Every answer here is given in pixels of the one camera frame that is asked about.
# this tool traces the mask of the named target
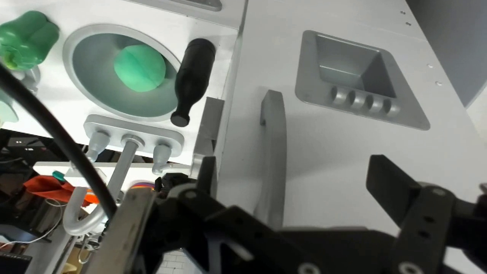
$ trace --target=black screwdriver handle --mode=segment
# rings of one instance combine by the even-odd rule
[[[197,38],[188,42],[181,68],[176,74],[174,92],[177,97],[177,108],[170,115],[173,124],[188,124],[188,111],[206,91],[214,53],[216,47],[208,39]]]

